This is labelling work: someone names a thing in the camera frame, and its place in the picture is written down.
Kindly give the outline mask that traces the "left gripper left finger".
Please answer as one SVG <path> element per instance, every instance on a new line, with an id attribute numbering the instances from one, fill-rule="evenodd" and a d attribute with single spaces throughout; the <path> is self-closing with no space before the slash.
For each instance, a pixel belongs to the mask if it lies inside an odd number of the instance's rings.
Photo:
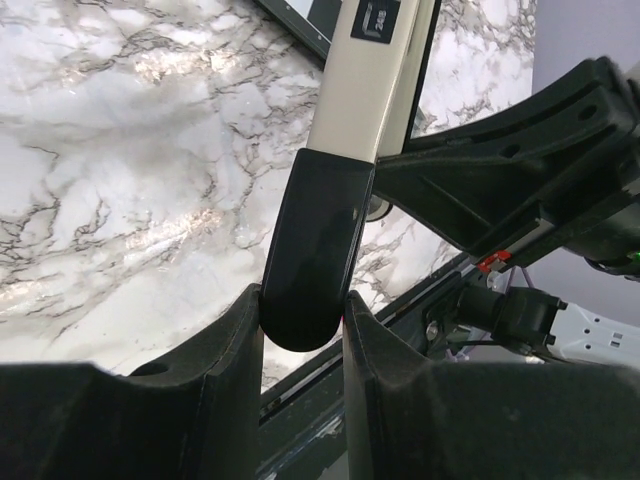
<path id="1" fill-rule="evenodd" d="M 1 368 L 5 479 L 251 479 L 263 336 L 257 285 L 127 376 L 89 363 Z"/>

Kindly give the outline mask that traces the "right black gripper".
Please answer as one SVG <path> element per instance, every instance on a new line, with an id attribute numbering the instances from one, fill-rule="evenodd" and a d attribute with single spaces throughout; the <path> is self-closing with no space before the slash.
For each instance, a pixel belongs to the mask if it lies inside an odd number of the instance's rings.
<path id="1" fill-rule="evenodd" d="M 377 196 L 486 273 L 565 248 L 639 277 L 639 86 L 587 59 L 527 100 L 412 140 L 378 162 Z"/>

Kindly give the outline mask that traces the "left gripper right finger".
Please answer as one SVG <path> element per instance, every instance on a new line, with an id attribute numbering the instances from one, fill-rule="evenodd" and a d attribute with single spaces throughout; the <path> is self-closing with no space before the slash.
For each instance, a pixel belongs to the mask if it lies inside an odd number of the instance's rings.
<path id="1" fill-rule="evenodd" d="M 358 294 L 346 401 L 353 479 L 635 479 L 639 375 L 604 365 L 433 362 Z"/>

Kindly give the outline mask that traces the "grey black stapler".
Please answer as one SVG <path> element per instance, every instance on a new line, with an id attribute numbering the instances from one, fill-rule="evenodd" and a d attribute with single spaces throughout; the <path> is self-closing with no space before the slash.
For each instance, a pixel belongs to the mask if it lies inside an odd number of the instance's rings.
<path id="1" fill-rule="evenodd" d="M 341 5 L 262 280 L 261 328 L 286 350 L 316 350 L 339 327 L 376 163 L 410 139 L 439 9 L 436 1 Z"/>

